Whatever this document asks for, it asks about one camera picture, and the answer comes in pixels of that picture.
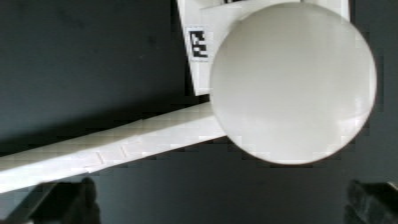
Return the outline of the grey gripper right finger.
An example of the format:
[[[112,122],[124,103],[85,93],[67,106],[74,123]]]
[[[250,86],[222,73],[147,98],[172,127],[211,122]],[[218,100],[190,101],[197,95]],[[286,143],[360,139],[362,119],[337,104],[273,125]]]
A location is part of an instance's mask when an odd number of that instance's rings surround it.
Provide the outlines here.
[[[346,188],[343,224],[398,224],[398,183],[362,183]]]

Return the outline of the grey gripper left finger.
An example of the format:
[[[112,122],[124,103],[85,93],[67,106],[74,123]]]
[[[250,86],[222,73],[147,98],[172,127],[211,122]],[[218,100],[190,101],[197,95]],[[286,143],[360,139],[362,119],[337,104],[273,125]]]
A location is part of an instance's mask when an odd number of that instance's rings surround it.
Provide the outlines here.
[[[0,224],[101,224],[96,199],[90,178],[41,183]]]

